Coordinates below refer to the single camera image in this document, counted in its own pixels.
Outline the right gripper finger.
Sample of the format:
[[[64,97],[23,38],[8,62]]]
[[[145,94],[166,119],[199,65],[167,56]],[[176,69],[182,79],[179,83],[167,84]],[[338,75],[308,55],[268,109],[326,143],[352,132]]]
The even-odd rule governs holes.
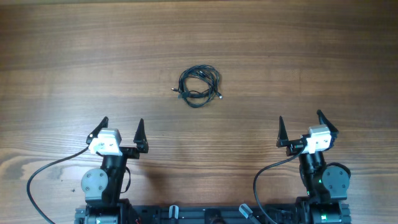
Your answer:
[[[289,145],[289,138],[285,128],[284,120],[282,116],[279,116],[279,132],[277,136],[277,147],[287,147]]]
[[[318,120],[320,124],[325,124],[333,137],[337,137],[339,130],[326,118],[321,110],[317,110]]]

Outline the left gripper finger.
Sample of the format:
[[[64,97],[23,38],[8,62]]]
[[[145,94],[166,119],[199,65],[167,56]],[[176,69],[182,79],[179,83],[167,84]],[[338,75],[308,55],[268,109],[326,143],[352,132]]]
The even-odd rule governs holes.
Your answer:
[[[100,131],[103,128],[108,127],[108,123],[109,123],[109,118],[107,116],[105,116],[102,119],[102,121],[99,123],[99,125],[97,125],[97,127],[95,127],[95,129],[92,130],[92,132],[87,136],[86,144],[91,144],[92,140],[94,140],[94,138],[98,137],[98,134],[100,133]]]
[[[139,125],[137,127],[133,143],[136,144],[136,148],[140,153],[148,153],[149,144],[146,138],[144,120],[142,118],[140,119]]]

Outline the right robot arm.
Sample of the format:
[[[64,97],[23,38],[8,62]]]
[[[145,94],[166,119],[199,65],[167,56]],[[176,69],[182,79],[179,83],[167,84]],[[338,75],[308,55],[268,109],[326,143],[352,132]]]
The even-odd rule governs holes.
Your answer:
[[[290,140],[283,118],[279,118],[277,147],[286,148],[288,156],[299,159],[299,173],[306,197],[293,204],[278,205],[277,223],[351,223],[347,190],[351,171],[337,162],[326,163],[323,153],[334,146],[338,129],[317,111],[319,124],[308,128],[299,139]]]

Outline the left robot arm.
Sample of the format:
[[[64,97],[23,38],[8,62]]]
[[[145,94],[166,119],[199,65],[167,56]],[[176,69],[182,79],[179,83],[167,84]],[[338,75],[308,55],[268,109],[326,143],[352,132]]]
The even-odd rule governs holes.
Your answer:
[[[144,120],[141,119],[133,143],[134,147],[121,146],[118,129],[108,127],[109,119],[104,117],[88,135],[86,143],[92,154],[103,158],[99,168],[90,169],[81,179],[85,193],[85,208],[76,209],[75,224],[127,224],[141,223],[140,215],[133,209],[130,201],[120,198],[128,159],[138,159],[141,153],[149,151]]]

